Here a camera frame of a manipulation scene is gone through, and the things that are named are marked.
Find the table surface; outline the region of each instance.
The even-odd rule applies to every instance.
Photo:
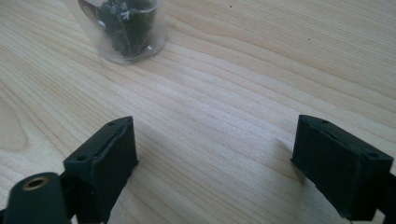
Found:
[[[121,66],[62,1],[0,0],[0,206],[134,116],[140,163],[109,223],[349,223],[290,162],[297,120],[327,119],[396,157],[396,2],[165,0],[164,11],[163,50]]]

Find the light wood surface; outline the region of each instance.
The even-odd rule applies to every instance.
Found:
[[[164,49],[120,66],[62,1],[0,0],[0,207],[18,181],[61,173],[102,125],[132,115],[140,163],[110,223],[349,223],[290,163],[297,118],[396,157],[396,2],[164,9]]]

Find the black plastic piece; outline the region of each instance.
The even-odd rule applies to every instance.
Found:
[[[109,122],[65,161],[61,176],[30,176],[10,192],[0,224],[107,223],[137,165],[132,117]]]
[[[393,158],[327,120],[301,115],[291,161],[341,217],[372,220]]]
[[[64,168],[78,190],[78,222],[108,222],[137,163],[132,117],[109,122],[72,153]]]
[[[32,175],[10,193],[4,223],[67,223],[64,196],[55,173]]]

